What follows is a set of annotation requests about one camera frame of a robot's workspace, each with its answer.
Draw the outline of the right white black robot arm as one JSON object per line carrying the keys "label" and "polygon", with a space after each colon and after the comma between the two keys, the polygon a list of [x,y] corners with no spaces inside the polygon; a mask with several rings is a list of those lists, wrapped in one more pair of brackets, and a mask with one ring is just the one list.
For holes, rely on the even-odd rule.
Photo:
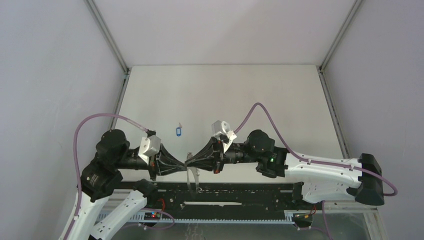
{"label": "right white black robot arm", "polygon": [[359,158],[333,159],[301,154],[287,148],[260,129],[252,131],[243,143],[211,137],[207,145],[185,161],[187,167],[220,173],[226,164],[256,163],[256,171],[293,183],[291,204],[304,209],[322,201],[356,201],[369,206],[385,204],[382,169],[372,154]]}

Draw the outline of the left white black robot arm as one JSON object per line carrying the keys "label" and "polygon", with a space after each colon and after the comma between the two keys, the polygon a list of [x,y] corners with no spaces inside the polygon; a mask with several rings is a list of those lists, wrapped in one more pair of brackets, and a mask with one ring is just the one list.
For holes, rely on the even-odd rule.
{"label": "left white black robot arm", "polygon": [[121,169],[148,170],[152,178],[186,169],[165,150],[154,131],[142,138],[141,146],[131,148],[125,133],[112,129],[101,136],[95,148],[93,160],[77,176],[73,213],[59,237],[61,240],[110,240],[130,217],[156,206],[157,186],[143,178],[135,182],[127,197],[109,215],[97,221],[124,179]]}

